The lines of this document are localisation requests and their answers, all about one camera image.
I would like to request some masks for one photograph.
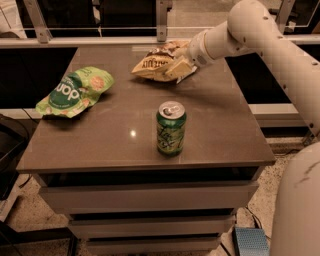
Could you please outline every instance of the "cabinet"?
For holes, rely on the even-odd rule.
[[[80,47],[68,71],[96,66],[116,83],[76,118],[41,120],[18,170],[93,254],[214,249],[274,156],[224,60],[166,84],[130,74],[139,49]],[[156,149],[168,100],[187,111],[176,157]]]

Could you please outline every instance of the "soda can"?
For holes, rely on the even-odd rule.
[[[184,106],[176,101],[160,105],[157,113],[157,147],[168,156],[180,154],[183,148],[187,114]]]

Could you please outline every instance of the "chip bag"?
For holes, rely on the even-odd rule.
[[[132,74],[160,82],[181,82],[197,67],[189,61],[189,41],[172,41],[149,51],[133,68]]]
[[[113,77],[104,70],[84,67],[69,73],[58,86],[36,105],[42,115],[74,117],[93,106],[100,95],[114,83]]]

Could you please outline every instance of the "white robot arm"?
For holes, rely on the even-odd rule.
[[[257,0],[243,0],[227,22],[196,35],[189,58],[203,66],[217,58],[256,52],[310,131],[320,137],[320,64],[287,40]],[[319,255],[320,143],[297,154],[282,177],[273,221],[271,256]]]

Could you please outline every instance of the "drawer front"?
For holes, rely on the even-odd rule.
[[[234,216],[135,218],[71,221],[69,229],[81,239],[150,237],[224,233],[234,223]]]
[[[56,213],[169,211],[239,208],[258,188],[256,181],[41,188]]]
[[[219,246],[219,238],[150,239],[128,241],[87,242],[87,249],[94,255],[144,254],[152,252],[208,251]]]

